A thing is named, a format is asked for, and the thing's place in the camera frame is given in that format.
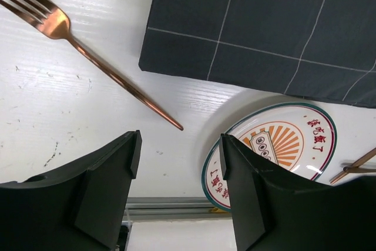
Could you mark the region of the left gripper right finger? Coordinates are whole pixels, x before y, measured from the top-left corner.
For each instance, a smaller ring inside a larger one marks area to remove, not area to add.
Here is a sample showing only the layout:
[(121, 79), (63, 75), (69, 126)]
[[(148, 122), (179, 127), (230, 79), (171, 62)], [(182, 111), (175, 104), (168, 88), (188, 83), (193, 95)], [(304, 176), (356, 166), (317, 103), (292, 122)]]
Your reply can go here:
[(303, 178), (220, 137), (238, 250), (374, 250), (375, 177), (337, 186)]

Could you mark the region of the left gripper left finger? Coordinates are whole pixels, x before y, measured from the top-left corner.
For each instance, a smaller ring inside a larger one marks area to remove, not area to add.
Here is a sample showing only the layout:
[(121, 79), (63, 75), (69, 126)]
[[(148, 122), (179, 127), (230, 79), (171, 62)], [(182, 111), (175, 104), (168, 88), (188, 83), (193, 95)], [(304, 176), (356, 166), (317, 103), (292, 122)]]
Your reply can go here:
[(115, 250), (142, 147), (130, 131), (24, 182), (1, 185), (2, 250)]

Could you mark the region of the patterned ceramic plate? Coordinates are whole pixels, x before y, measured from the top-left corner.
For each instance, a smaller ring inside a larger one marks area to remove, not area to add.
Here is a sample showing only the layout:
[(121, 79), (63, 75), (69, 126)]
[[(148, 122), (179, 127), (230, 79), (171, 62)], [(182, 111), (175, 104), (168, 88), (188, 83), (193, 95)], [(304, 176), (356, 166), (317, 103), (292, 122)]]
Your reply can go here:
[(256, 154), (309, 180), (317, 180), (337, 145), (332, 117), (318, 106), (285, 102), (260, 109), (227, 130)]

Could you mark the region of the copper fork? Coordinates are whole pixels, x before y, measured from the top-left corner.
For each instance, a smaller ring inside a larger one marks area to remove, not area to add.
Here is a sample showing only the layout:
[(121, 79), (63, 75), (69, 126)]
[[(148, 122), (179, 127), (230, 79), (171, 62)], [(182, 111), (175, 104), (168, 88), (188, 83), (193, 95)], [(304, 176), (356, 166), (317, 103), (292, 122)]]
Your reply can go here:
[(133, 97), (171, 123), (179, 130), (184, 127), (159, 106), (152, 98), (139, 89), (118, 70), (107, 64), (76, 39), (71, 32), (71, 20), (56, 4), (50, 0), (1, 0), (1, 5), (30, 24), (37, 31), (52, 40), (68, 41), (80, 54), (92, 62), (110, 79), (115, 81)]

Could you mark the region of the dark grey checked cloth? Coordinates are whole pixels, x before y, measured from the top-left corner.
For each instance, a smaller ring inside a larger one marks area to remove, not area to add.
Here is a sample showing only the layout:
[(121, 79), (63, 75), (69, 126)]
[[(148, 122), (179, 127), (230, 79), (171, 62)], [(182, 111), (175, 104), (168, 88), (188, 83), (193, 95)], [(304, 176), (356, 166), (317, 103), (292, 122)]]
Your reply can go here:
[(139, 67), (375, 107), (375, 0), (153, 0)]

